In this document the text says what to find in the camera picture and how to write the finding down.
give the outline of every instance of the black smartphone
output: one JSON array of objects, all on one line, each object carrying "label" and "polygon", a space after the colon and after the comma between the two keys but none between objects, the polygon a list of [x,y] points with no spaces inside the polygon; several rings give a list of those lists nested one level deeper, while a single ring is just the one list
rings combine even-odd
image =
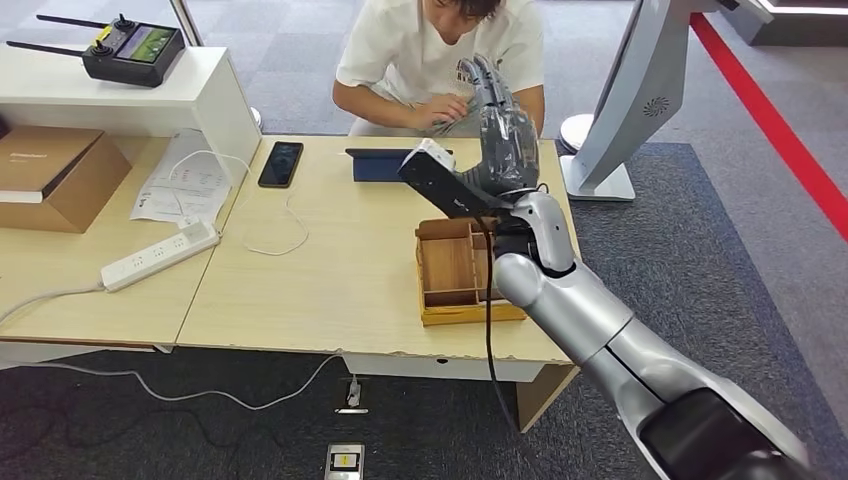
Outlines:
[{"label": "black smartphone", "polygon": [[303,153],[302,143],[277,142],[259,175],[259,186],[266,188],[288,188],[294,171]]}]

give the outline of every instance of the man's hand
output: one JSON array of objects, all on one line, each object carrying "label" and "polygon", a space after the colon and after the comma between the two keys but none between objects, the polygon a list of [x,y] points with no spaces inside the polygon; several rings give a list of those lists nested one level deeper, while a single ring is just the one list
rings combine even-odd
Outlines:
[{"label": "man's hand", "polygon": [[409,128],[426,130],[433,125],[453,123],[468,115],[468,101],[457,95],[436,95],[428,103],[417,105],[409,116]]}]

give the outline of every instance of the wooden compartment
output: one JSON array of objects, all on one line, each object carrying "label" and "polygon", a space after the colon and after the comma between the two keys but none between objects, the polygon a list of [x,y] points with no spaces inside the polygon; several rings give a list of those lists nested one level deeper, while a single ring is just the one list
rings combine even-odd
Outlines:
[{"label": "wooden compartment", "polygon": [[[425,326],[486,320],[486,239],[471,219],[425,220],[418,238],[419,302]],[[492,320],[524,320],[524,312],[492,290]]]}]

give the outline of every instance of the white cable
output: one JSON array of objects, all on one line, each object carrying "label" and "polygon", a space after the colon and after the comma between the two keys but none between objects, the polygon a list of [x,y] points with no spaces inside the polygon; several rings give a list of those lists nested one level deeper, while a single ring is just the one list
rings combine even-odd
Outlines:
[{"label": "white cable", "polygon": [[[179,209],[180,209],[180,215],[183,218],[186,218],[186,214],[183,211],[182,202],[180,202],[180,199],[177,196],[176,188],[174,188],[174,186],[173,186],[174,173],[176,173],[177,167],[179,167],[183,162],[194,157],[195,155],[199,155],[199,154],[202,154],[202,153],[209,154],[209,155],[217,155],[219,157],[230,158],[230,159],[233,159],[233,160],[238,160],[242,165],[244,165],[244,168],[247,169],[248,178],[251,178],[251,177],[254,176],[253,170],[251,170],[250,165],[248,165],[247,162],[245,162],[244,160],[242,160],[238,157],[233,157],[233,156],[230,156],[230,155],[223,155],[223,154],[220,154],[220,153],[215,153],[215,152],[210,151],[210,150],[198,150],[196,152],[192,152],[192,153],[186,155],[180,161],[175,163],[173,167],[171,167],[171,172],[168,174],[168,182],[171,183],[171,194],[174,196],[174,199],[177,201],[177,206],[179,206]],[[247,194],[247,198],[244,199],[244,201],[241,203],[241,205],[238,205],[238,206],[233,208],[234,213],[236,211],[244,208],[244,206],[247,205],[247,202],[249,202],[251,199],[253,199],[254,191],[255,190],[250,190],[249,193]],[[260,248],[251,247],[250,245],[247,244],[247,241],[245,241],[245,239],[244,239],[245,235],[242,234],[241,243],[242,243],[242,246],[244,248],[246,248],[248,251],[251,251],[251,252],[254,252],[254,253],[259,253],[259,254],[262,254],[262,255],[269,255],[269,256],[272,256],[272,257],[280,257],[280,256],[287,255],[287,254],[297,250],[298,248],[303,246],[303,244],[306,243],[307,240],[309,240],[309,228],[303,222],[303,219],[300,218],[300,216],[297,213],[295,213],[294,210],[291,209],[291,207],[289,207],[289,202],[291,201],[293,196],[294,196],[294,193],[289,194],[289,196],[286,198],[286,201],[283,203],[283,208],[292,217],[294,217],[295,221],[297,221],[297,224],[300,226],[301,230],[303,230],[303,238],[301,238],[300,241],[297,242],[294,246],[289,247],[289,248],[287,248],[283,251],[271,252],[271,251],[268,251],[268,250],[262,250]]]},{"label": "white cable", "polygon": [[27,298],[26,300],[24,300],[22,302],[19,302],[15,305],[12,305],[11,308],[0,313],[0,325],[2,325],[3,322],[7,318],[11,317],[13,313],[24,308],[25,306],[29,305],[30,303],[34,303],[34,302],[37,302],[39,300],[45,300],[45,299],[48,299],[48,298],[64,297],[66,295],[79,295],[81,293],[100,292],[100,291],[103,291],[103,290],[105,290],[105,287],[103,287],[103,283],[97,282],[95,285],[91,285],[91,286],[88,286],[88,287],[68,288],[68,289],[65,289],[65,290],[53,290],[51,292],[39,293],[38,295],[32,296],[32,297]]},{"label": "white cable", "polygon": [[[298,216],[298,214],[296,214],[294,212],[294,210],[292,210],[289,207],[289,201],[291,201],[292,196],[294,196],[293,193],[291,195],[289,195],[288,198],[286,198],[286,201],[283,204],[283,208],[286,209],[286,211],[289,212],[289,214],[291,214],[291,216],[294,217],[294,219],[297,221],[297,224],[300,225],[301,230],[303,230],[303,238],[301,238],[300,241],[297,242],[294,246],[289,247],[289,248],[287,248],[287,249],[285,249],[281,252],[269,252],[267,250],[262,250],[262,249],[259,249],[259,248],[256,248],[256,247],[251,247],[244,240],[244,235],[242,235],[242,245],[244,245],[244,248],[248,249],[251,252],[260,253],[262,255],[269,255],[269,256],[272,256],[272,257],[281,257],[283,255],[289,254],[289,253],[297,250],[298,248],[303,246],[303,244],[306,243],[307,240],[309,240],[309,228],[307,228],[306,224],[303,223],[303,219],[300,218],[300,216]],[[245,202],[243,204],[241,204],[241,206],[243,207],[246,203],[247,203],[247,200],[245,200]]]},{"label": "white cable", "polygon": [[164,395],[160,395],[160,394],[154,392],[153,389],[151,389],[147,385],[147,383],[144,381],[144,379],[141,378],[141,374],[139,374],[135,370],[121,370],[121,371],[115,371],[115,372],[103,372],[103,371],[99,371],[99,370],[90,370],[88,368],[82,368],[82,367],[77,367],[77,366],[74,366],[74,365],[68,365],[66,363],[17,362],[17,361],[14,361],[14,360],[6,360],[5,358],[0,358],[0,362],[5,363],[5,364],[10,365],[10,366],[13,366],[13,367],[59,368],[59,369],[64,369],[64,370],[73,370],[74,372],[86,373],[88,375],[97,375],[99,377],[121,377],[121,376],[125,376],[125,375],[132,375],[138,380],[138,383],[141,384],[142,388],[144,388],[144,390],[147,391],[147,393],[149,393],[150,396],[152,396],[153,398],[155,398],[157,400],[161,400],[163,402],[182,402],[184,400],[190,400],[192,398],[202,397],[204,395],[219,395],[219,396],[222,396],[222,397],[225,397],[225,398],[229,398],[233,402],[239,404],[240,406],[242,406],[242,407],[244,407],[244,408],[246,408],[250,411],[257,412],[259,410],[265,410],[266,408],[273,407],[274,405],[276,405],[276,404],[278,404],[278,403],[280,403],[284,400],[288,400],[290,398],[294,398],[294,397],[300,395],[304,390],[306,390],[306,387],[308,387],[312,383],[312,381],[315,380],[315,377],[318,376],[318,372],[320,372],[321,369],[324,368],[324,365],[326,365],[330,360],[337,358],[337,357],[341,357],[341,355],[330,355],[329,357],[324,359],[324,361],[321,362],[321,365],[318,365],[318,368],[316,368],[315,372],[312,373],[312,376],[309,377],[309,380],[307,380],[306,383],[304,383],[303,386],[300,387],[299,389],[297,389],[297,391],[295,391],[294,393],[290,393],[286,396],[280,397],[276,400],[273,400],[273,401],[268,402],[266,404],[255,406],[255,407],[253,405],[249,405],[247,403],[242,402],[241,400],[239,400],[238,398],[236,398],[232,394],[229,394],[227,392],[222,392],[220,390],[206,390],[206,391],[203,391],[203,392],[192,393],[190,395],[182,395],[182,396],[179,396],[179,397],[166,397]]},{"label": "white cable", "polygon": [[[248,165],[247,162],[245,162],[241,158],[234,157],[232,155],[224,155],[223,153],[215,153],[211,150],[198,150],[196,152],[189,153],[188,155],[186,155],[185,157],[180,159],[179,162],[175,163],[174,166],[171,167],[171,172],[168,173],[168,184],[171,186],[171,195],[173,195],[174,200],[177,201],[177,207],[179,207],[179,209],[180,209],[180,216],[183,217],[183,218],[186,218],[187,215],[185,214],[185,211],[183,210],[183,202],[180,201],[180,197],[177,195],[177,189],[176,189],[176,187],[174,187],[174,173],[176,173],[177,167],[182,165],[183,162],[185,162],[186,160],[188,160],[190,158],[193,158],[196,155],[200,155],[202,153],[205,153],[207,155],[213,155],[213,156],[216,157],[216,160],[218,160],[217,157],[223,157],[223,158],[229,158],[230,160],[236,160],[239,163],[241,163],[242,165],[244,165],[244,168],[246,168],[247,171],[250,172],[250,165]],[[230,187],[234,187],[235,185],[233,185],[233,177],[232,177],[232,175],[230,175],[230,170],[220,160],[218,160],[218,165],[220,165],[221,170],[223,170],[224,175],[227,177],[227,180],[230,182]]]}]

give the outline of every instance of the white power strip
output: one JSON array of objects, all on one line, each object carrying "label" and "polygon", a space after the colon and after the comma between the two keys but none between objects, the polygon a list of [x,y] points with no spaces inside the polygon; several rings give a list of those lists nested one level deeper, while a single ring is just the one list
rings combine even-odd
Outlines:
[{"label": "white power strip", "polygon": [[103,267],[100,270],[103,286],[115,292],[214,247],[220,241],[214,225],[196,221],[171,238]]}]

